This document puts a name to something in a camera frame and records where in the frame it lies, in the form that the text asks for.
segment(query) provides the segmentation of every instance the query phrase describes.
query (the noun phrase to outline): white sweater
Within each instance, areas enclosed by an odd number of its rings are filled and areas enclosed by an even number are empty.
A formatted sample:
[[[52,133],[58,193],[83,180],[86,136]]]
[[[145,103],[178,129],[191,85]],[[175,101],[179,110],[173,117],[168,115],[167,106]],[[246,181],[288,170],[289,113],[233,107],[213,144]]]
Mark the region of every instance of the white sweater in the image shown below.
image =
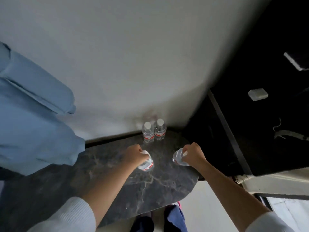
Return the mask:
[[[46,221],[28,232],[95,232],[95,216],[88,203],[72,197]],[[246,232],[294,232],[274,212],[265,213],[249,225]]]

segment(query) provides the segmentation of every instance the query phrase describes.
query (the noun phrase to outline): countertop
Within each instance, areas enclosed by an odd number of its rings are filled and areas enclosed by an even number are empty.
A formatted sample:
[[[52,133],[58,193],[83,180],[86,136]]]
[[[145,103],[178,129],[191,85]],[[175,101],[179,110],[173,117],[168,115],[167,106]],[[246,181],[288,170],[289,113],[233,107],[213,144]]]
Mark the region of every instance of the countertop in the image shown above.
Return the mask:
[[[192,191],[199,177],[197,171],[172,162],[173,153],[188,141],[173,131],[167,131],[164,140],[150,144],[137,135],[87,148],[74,166],[53,164],[5,182],[0,197],[0,231],[26,231],[46,220],[67,199],[83,195],[95,179],[117,167],[124,150],[136,143],[150,153],[154,169],[133,171],[99,226],[164,207]]]

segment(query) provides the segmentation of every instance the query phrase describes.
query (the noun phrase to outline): plastic water bottle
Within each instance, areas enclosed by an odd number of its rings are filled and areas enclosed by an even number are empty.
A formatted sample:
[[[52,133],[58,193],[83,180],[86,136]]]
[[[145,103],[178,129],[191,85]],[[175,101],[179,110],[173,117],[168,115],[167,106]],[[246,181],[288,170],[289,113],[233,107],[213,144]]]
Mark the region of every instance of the plastic water bottle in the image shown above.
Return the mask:
[[[143,127],[144,142],[150,143],[155,140],[155,129],[150,122],[145,122]]]
[[[149,155],[149,159],[146,160],[141,165],[139,165],[137,168],[142,170],[142,171],[144,171],[144,172],[149,172],[149,171],[151,171],[155,167],[154,161],[152,160],[152,157],[150,156],[148,151],[142,151],[141,153],[142,154],[148,154]]]
[[[176,151],[176,152],[174,153],[172,161],[173,161],[175,164],[178,164],[178,165],[181,165],[181,166],[189,166],[188,163],[182,161],[182,158],[188,154],[187,151],[185,151],[184,153],[182,153],[182,149],[183,149],[183,148],[180,148],[178,151]]]
[[[158,119],[155,127],[156,140],[163,140],[166,133],[166,124],[163,119]]]

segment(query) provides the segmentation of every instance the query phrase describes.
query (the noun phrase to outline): fist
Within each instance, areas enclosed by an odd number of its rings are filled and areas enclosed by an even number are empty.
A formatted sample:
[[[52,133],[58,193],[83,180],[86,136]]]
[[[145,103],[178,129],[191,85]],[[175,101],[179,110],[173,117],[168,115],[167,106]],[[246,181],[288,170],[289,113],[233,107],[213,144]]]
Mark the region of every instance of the fist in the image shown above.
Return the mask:
[[[187,155],[182,160],[188,163],[190,166],[198,169],[199,165],[207,162],[202,149],[197,143],[187,144],[183,147],[182,152],[187,151]]]
[[[123,162],[126,164],[131,164],[135,168],[141,165],[149,159],[149,155],[142,154],[141,151],[143,150],[139,144],[129,146],[124,154]]]

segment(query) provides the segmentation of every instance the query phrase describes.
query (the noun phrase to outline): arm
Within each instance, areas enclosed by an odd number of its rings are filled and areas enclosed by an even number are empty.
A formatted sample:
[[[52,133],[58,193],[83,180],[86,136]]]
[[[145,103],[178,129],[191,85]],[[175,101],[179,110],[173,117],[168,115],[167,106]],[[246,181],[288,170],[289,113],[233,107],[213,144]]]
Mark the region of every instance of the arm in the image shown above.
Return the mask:
[[[96,226],[101,222],[129,175],[136,167],[149,159],[149,156],[140,153],[141,151],[138,144],[128,147],[122,163],[112,169],[82,197],[95,215]]]
[[[136,144],[127,148],[122,162],[98,180],[82,198],[72,197],[46,221],[28,232],[95,231],[133,170],[149,159]]]
[[[188,154],[183,157],[183,161],[203,175],[239,232],[245,232],[259,216],[269,212],[260,201],[213,167],[199,145],[185,145],[185,151]]]

